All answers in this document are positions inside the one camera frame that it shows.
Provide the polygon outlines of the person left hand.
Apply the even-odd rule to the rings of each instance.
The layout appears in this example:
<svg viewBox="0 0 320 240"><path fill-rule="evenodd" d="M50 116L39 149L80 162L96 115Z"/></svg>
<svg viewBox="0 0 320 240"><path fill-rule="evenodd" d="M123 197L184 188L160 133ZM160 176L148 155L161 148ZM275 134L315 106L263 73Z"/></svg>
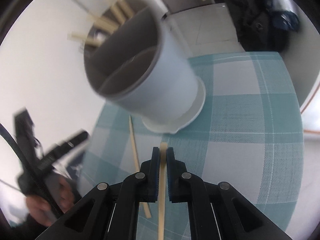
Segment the person left hand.
<svg viewBox="0 0 320 240"><path fill-rule="evenodd" d="M59 207L66 213L74 206L75 197L72 192L71 185L65 177L59 176ZM47 215L51 211L51 205L42 197L38 195L28 195L25 198L26 206L29 214L39 224L49 227L52 225L52 219Z"/></svg>

